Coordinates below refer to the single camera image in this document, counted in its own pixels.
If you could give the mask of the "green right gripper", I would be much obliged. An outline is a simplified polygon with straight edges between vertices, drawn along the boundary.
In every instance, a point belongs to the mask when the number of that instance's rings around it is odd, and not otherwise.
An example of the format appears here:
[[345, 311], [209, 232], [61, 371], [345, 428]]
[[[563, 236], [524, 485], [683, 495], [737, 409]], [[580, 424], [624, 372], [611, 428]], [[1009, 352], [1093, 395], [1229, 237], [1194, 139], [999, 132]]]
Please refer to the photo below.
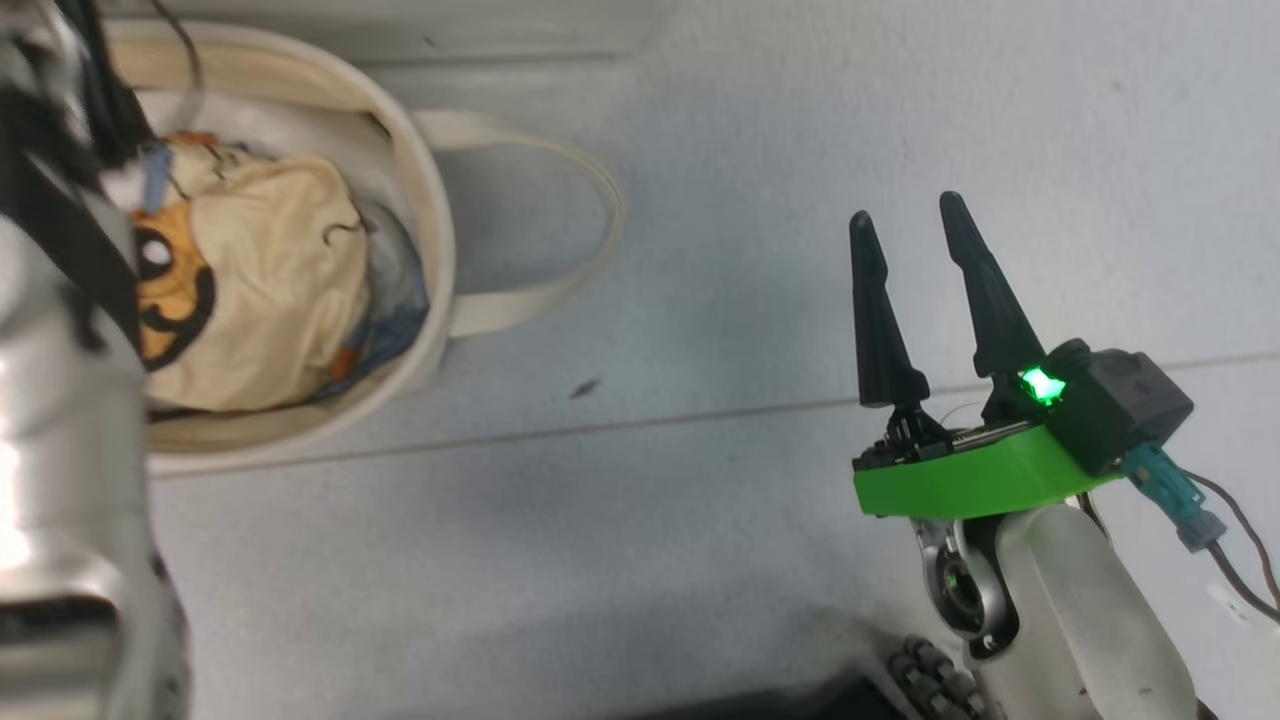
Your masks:
[[[940, 214], [960, 269], [980, 378], [1016, 375], [1044, 350], [989, 251], [963, 196], [946, 191]], [[975, 519], [1038, 509], [1119, 479], [1091, 475], [1044, 424], [1046, 414], [955, 430], [920, 404], [925, 375], [914, 368], [887, 291], [888, 266], [870, 214], [849, 223], [858, 388], [864, 407], [895, 411], [882, 437], [852, 460], [860, 510], [877, 518]]]

